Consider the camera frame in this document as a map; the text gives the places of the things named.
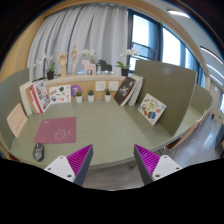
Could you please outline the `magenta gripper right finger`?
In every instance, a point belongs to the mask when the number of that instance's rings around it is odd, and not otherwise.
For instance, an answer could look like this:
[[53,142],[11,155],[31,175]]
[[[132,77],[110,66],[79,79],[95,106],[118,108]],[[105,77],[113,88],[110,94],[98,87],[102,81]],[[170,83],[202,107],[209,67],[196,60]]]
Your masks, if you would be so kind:
[[159,156],[137,144],[134,145],[134,157],[145,185],[181,170],[168,155]]

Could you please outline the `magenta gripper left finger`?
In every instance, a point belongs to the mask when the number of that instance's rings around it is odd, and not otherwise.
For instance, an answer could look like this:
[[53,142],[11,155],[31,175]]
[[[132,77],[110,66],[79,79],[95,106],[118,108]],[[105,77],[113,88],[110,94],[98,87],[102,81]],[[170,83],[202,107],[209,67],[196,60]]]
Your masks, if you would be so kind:
[[59,156],[45,171],[82,186],[93,156],[93,145],[85,146],[69,156]]

